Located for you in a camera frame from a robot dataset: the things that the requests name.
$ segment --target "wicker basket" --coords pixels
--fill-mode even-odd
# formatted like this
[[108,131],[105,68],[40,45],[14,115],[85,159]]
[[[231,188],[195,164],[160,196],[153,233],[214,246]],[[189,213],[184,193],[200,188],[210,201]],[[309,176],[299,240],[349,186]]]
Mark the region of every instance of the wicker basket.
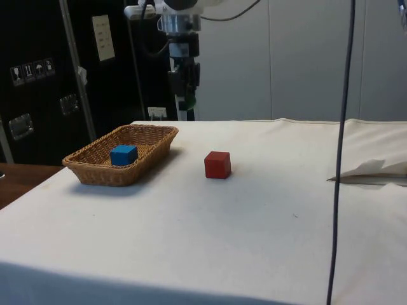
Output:
[[[129,186],[168,155],[176,127],[151,125],[121,126],[81,150],[64,158],[83,184]],[[110,151],[120,144],[136,145],[139,158],[128,166],[112,166]]]

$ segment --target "wooden block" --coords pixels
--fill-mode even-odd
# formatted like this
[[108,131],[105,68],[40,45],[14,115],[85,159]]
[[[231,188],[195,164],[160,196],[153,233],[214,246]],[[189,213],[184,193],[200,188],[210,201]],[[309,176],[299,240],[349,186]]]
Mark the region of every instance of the wooden block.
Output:
[[211,179],[226,179],[231,174],[230,153],[212,151],[205,158],[205,174]]
[[119,145],[110,152],[112,165],[116,166],[130,165],[137,160],[138,157],[137,147],[133,145]]

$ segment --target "black cable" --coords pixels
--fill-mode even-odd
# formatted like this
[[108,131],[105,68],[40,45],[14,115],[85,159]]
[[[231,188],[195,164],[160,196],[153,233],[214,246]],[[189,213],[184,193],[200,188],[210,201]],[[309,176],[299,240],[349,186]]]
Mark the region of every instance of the black cable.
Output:
[[348,34],[348,48],[346,55],[345,79],[343,81],[342,107],[338,137],[338,152],[336,155],[336,181],[333,202],[332,258],[331,258],[331,269],[329,272],[328,295],[326,297],[327,305],[331,305],[332,302],[333,280],[335,277],[335,266],[336,266],[336,250],[338,248],[338,207],[339,207],[339,188],[341,183],[342,147],[343,147],[343,134],[345,131],[346,110],[348,104],[350,61],[352,59],[354,31],[355,31],[355,0],[350,0],[350,25]]
[[144,5],[142,7],[142,12],[141,12],[141,20],[140,20],[140,27],[139,27],[139,30],[140,30],[140,43],[139,43],[139,46],[140,46],[141,51],[143,52],[143,54],[145,56],[147,56],[147,57],[149,57],[151,59],[157,59],[157,58],[160,58],[165,53],[165,51],[167,51],[167,48],[170,45],[170,41],[168,40],[165,43],[165,45],[163,46],[163,48],[160,51],[158,51],[157,53],[150,53],[147,50],[147,47],[144,44],[143,29],[142,29],[143,23],[145,21],[144,17],[146,16],[146,10],[147,10],[147,1],[144,2]]
[[252,8],[254,8],[260,1],[261,0],[256,0],[252,5],[250,5],[248,8],[246,8],[244,11],[242,11],[241,13],[239,13],[233,17],[217,19],[217,18],[208,18],[208,17],[201,16],[201,19],[208,20],[208,21],[217,21],[217,22],[225,22],[225,21],[234,20],[234,19],[237,19],[240,16],[246,14],[248,11],[250,11]]

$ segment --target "electrical socket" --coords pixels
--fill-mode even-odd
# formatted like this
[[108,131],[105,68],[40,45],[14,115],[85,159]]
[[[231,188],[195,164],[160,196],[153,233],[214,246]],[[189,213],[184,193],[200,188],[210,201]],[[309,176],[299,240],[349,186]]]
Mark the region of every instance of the electrical socket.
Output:
[[165,107],[148,107],[147,110],[150,118],[167,118],[167,109]]

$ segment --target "white wall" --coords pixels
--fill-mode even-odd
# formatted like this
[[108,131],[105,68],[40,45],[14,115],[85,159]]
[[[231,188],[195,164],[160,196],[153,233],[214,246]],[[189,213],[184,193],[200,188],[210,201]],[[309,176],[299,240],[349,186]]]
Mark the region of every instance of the white wall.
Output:
[[366,6],[361,119],[407,120],[407,37],[397,6],[387,4]]
[[[251,1],[207,10],[234,15]],[[357,0],[348,116],[407,120],[407,37],[396,0]],[[198,119],[337,120],[350,1],[262,0],[232,22],[203,22]]]
[[[206,10],[208,17],[229,17],[248,7],[248,0],[229,0]],[[202,20],[201,87],[197,118],[270,119],[270,34],[268,1],[231,22]]]

